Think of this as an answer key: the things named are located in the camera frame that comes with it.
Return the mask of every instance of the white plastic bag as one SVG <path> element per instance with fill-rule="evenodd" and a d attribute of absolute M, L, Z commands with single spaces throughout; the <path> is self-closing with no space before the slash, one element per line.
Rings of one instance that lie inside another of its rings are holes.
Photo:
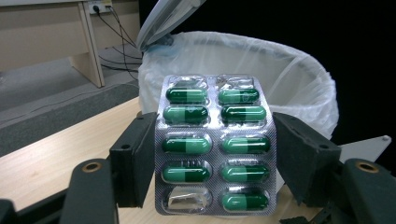
<path fill-rule="evenodd" d="M 300 50 L 275 42 L 215 32 L 173 35 L 172 46 L 153 45 L 139 67 L 142 113 L 158 109 L 163 80 L 181 74 L 248 74 L 262 85 L 271 112 L 301 119 L 330 139 L 338 121 L 335 82 Z"/>

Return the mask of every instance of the plastic blister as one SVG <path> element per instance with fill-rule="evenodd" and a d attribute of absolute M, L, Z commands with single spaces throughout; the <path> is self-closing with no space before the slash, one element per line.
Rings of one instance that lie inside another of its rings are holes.
<path fill-rule="evenodd" d="M 268 216 L 276 208 L 276 128 L 257 78 L 165 77 L 155 130 L 162 215 Z M 235 203 L 243 202 L 242 207 Z"/>

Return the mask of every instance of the green capsule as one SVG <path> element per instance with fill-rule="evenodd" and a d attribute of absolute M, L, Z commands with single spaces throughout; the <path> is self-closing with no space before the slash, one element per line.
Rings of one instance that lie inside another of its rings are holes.
<path fill-rule="evenodd" d="M 221 175 L 228 182 L 262 182 L 270 174 L 263 165 L 226 165 Z"/>
<path fill-rule="evenodd" d="M 228 193 L 221 199 L 228 212 L 261 211 L 268 206 L 268 199 L 260 193 Z"/>
<path fill-rule="evenodd" d="M 204 137 L 171 136 L 163 141 L 163 151 L 166 153 L 205 154 L 211 147 Z"/>
<path fill-rule="evenodd" d="M 163 111 L 163 118 L 169 124 L 200 124 L 207 117 L 207 109 L 201 105 L 169 106 Z"/>
<path fill-rule="evenodd" d="M 252 104 L 259 99 L 256 89 L 222 90 L 219 92 L 219 103 L 222 105 Z"/>
<path fill-rule="evenodd" d="M 163 180 L 168 183 L 202 183 L 210 177 L 203 166 L 168 166 L 163 169 Z"/>
<path fill-rule="evenodd" d="M 171 104 L 203 104 L 207 93 L 204 89 L 170 88 L 166 91 L 166 98 Z"/>
<path fill-rule="evenodd" d="M 233 154 L 264 153 L 270 147 L 270 140 L 266 137 L 231 137 L 222 143 L 223 150 Z"/>
<path fill-rule="evenodd" d="M 261 105 L 231 105 L 221 109 L 223 122 L 257 122 L 265 119 L 267 115 Z"/>

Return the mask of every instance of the wall socket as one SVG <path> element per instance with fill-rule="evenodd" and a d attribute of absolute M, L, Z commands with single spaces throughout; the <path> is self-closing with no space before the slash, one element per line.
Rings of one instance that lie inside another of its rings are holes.
<path fill-rule="evenodd" d="M 96 12 L 93 10 L 93 6 L 98 6 L 99 12 L 105 13 L 105 12 L 110 12 L 110 8 L 108 8 L 108 7 L 113 7 L 113 3 L 111 2 L 111 0 L 88 1 L 88 7 L 90 9 L 90 14 L 96 14 Z"/>

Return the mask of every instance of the trash can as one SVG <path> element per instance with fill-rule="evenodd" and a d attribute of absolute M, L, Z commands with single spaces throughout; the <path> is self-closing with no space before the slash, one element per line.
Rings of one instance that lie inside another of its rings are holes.
<path fill-rule="evenodd" d="M 205 0 L 161 0 L 136 44 L 142 113 L 157 111 L 167 75 L 247 74 L 262 86 L 271 112 L 301 119 L 330 139 L 338 121 L 335 82 L 312 56 L 279 43 L 216 32 L 169 33 Z"/>

